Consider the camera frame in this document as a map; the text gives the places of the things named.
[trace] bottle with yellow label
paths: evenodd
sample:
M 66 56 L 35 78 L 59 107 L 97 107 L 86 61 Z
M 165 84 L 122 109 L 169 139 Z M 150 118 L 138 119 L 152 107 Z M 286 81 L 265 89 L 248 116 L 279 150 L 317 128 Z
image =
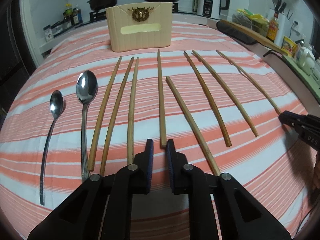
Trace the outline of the bottle with yellow label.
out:
M 269 24 L 267 38 L 272 42 L 275 42 L 277 32 L 279 29 L 278 16 L 279 16 L 279 12 L 275 11 L 275 14 L 270 20 L 270 24 Z

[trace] metal screw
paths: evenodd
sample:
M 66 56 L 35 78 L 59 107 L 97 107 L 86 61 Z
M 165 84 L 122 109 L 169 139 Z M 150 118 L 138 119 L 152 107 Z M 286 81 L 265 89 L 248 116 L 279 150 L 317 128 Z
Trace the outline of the metal screw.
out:
M 223 178 L 224 180 L 229 180 L 231 179 L 231 175 L 225 172 L 221 174 L 221 178 Z
M 129 171 L 135 171 L 137 168 L 138 168 L 138 165 L 136 165 L 136 164 L 128 165 L 128 170 Z
M 193 165 L 192 164 L 185 164 L 183 165 L 183 168 L 186 170 L 186 171 L 191 171 L 193 169 Z
M 92 174 L 90 176 L 90 180 L 92 181 L 98 181 L 100 179 L 100 175 L 99 174 Z

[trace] deer head emblem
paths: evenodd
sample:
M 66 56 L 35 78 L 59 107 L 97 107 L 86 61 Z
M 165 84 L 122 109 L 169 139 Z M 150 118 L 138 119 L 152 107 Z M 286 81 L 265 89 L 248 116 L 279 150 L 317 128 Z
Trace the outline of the deer head emblem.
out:
M 139 8 L 137 7 L 136 9 L 134 9 L 132 7 L 132 10 L 128 9 L 129 12 L 132 12 L 132 19 L 136 22 L 143 22 L 145 20 L 147 20 L 149 18 L 149 11 L 153 10 L 154 7 L 150 8 L 150 6 L 148 8 Z

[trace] green cutting board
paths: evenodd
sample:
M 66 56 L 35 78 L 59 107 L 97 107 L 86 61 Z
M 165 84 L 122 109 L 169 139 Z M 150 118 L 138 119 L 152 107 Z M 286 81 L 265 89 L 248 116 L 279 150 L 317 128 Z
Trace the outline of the green cutting board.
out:
M 291 70 L 300 78 L 300 80 L 306 85 L 306 87 L 310 90 L 310 92 L 314 95 L 317 101 L 320 103 L 320 89 L 319 85 L 316 83 L 312 75 L 308 76 L 296 62 L 288 56 L 282 56 L 287 65 L 291 68 Z

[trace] striped tablecloth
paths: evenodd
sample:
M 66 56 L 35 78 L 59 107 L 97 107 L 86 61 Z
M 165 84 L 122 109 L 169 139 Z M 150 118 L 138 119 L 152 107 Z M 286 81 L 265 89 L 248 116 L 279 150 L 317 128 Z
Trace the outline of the striped tablecloth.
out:
M 306 114 L 292 90 L 259 57 L 217 30 L 201 25 L 172 23 L 171 46 L 161 48 L 167 138 L 186 154 L 189 163 L 210 173 L 209 165 L 185 120 L 165 76 L 172 81 L 191 111 L 222 172 L 231 173 L 291 233 L 310 210 L 310 187 L 316 152 L 281 126 L 265 97 L 215 50 L 244 68 L 273 98 L 282 111 Z M 207 69 L 191 57 L 215 99 L 232 141 L 227 148 L 217 120 L 192 68 L 183 56 L 195 49 L 228 84 L 256 126 L 255 137 L 239 110 Z M 134 196 L 132 239 L 188 239 L 188 196 L 171 194 L 164 151 L 159 143 L 157 49 L 123 53 L 111 50 L 107 27 L 93 28 L 57 45 L 23 86 L 0 133 L 0 206 L 24 238 L 81 184 L 81 110 L 76 81 L 87 69 L 95 73 L 99 91 L 87 119 L 90 148 L 106 86 L 119 56 L 123 56 L 104 115 L 95 172 L 116 96 L 132 56 L 139 57 L 135 103 L 134 151 L 154 140 L 152 187 L 149 195 Z M 126 165 L 129 97 L 133 68 L 125 86 L 111 139 L 105 175 Z M 45 170 L 45 206 L 39 203 L 39 177 L 45 140 L 53 117 L 49 100 L 54 90 L 64 96 L 66 109 L 56 122 Z

